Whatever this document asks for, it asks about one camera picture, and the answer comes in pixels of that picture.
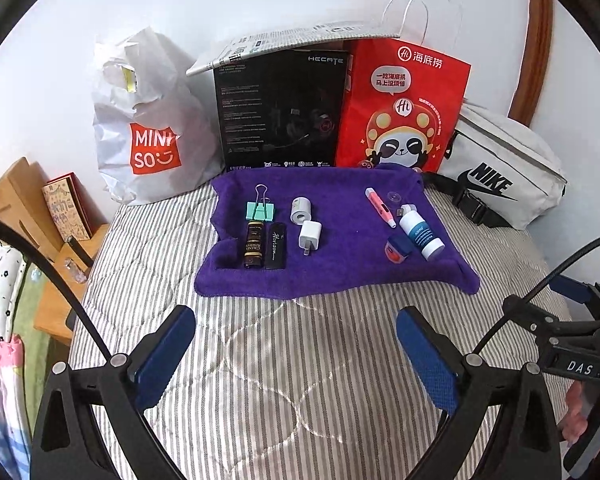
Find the person right hand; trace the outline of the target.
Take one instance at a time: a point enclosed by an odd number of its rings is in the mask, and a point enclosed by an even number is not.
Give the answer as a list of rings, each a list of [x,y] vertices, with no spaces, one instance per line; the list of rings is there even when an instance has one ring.
[[[567,414],[560,423],[560,432],[562,437],[569,443],[575,444],[584,434],[588,422],[582,414],[583,411],[583,384],[582,382],[573,382],[566,394]]]

